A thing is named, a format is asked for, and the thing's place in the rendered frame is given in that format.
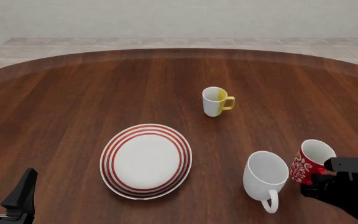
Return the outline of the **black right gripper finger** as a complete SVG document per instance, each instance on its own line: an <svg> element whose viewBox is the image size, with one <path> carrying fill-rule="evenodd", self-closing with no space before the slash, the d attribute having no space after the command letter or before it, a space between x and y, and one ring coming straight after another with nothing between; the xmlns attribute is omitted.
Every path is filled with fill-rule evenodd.
<svg viewBox="0 0 358 224"><path fill-rule="evenodd" d="M329 175L329 174L312 174L311 175L311 182L312 184L324 184L326 182L331 182L332 180L335 180L335 175Z"/></svg>
<svg viewBox="0 0 358 224"><path fill-rule="evenodd" d="M326 198L326 184L300 184L300 193L304 197L311 197L314 199Z"/></svg>

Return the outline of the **white plate with red rings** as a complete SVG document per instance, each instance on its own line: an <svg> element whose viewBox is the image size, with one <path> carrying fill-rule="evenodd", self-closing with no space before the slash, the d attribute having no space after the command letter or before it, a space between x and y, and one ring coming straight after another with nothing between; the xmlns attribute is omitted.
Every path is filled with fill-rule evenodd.
<svg viewBox="0 0 358 224"><path fill-rule="evenodd" d="M99 170L115 194L151 200L173 192L192 165L188 141L162 124L138 124L116 134L104 147Z"/></svg>

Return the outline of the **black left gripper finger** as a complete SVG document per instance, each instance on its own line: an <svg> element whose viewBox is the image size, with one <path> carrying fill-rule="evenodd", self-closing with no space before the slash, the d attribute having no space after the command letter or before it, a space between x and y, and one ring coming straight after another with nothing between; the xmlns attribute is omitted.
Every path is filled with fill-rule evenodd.
<svg viewBox="0 0 358 224"><path fill-rule="evenodd" d="M37 176L35 169L28 168L14 190L2 201L1 206L6 209L7 216L35 215L34 195Z"/></svg>

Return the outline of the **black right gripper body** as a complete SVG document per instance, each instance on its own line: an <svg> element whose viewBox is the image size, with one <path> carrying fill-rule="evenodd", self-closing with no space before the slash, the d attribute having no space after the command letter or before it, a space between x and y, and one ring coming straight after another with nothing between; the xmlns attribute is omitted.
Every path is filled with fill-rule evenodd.
<svg viewBox="0 0 358 224"><path fill-rule="evenodd" d="M328 175L321 199L358 220L358 173Z"/></svg>

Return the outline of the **red mug with white pattern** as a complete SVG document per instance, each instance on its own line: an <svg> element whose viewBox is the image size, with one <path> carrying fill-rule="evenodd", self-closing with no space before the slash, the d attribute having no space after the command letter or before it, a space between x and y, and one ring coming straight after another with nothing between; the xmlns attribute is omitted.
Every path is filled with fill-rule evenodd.
<svg viewBox="0 0 358 224"><path fill-rule="evenodd" d="M336 157L333 149L317 139L307 139L301 144L290 166L290 177L299 184L311 185L312 174L326 174L324 162Z"/></svg>

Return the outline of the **plain white mug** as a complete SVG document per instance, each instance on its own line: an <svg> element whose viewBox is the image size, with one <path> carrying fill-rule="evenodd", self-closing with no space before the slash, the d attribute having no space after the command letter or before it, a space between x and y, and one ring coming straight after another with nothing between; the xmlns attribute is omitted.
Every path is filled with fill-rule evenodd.
<svg viewBox="0 0 358 224"><path fill-rule="evenodd" d="M282 158L268 151L253 152L243 173L243 186L249 197L260 201L269 213L278 210L278 193L289 177Z"/></svg>

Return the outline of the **white and yellow mug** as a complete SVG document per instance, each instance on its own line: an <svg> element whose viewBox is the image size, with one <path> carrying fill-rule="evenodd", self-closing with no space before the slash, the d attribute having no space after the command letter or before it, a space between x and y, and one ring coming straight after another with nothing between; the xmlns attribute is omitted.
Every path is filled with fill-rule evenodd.
<svg viewBox="0 0 358 224"><path fill-rule="evenodd" d="M235 98L228 96L220 87L207 87L202 92L203 110L209 117L218 117L222 111L231 110L235 105Z"/></svg>

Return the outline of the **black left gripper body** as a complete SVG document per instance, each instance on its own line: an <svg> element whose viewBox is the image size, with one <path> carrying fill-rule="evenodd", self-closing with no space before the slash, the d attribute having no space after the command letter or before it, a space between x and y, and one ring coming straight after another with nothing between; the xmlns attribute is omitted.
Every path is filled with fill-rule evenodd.
<svg viewBox="0 0 358 224"><path fill-rule="evenodd" d="M0 224L33 224L34 214L8 212L0 214Z"/></svg>

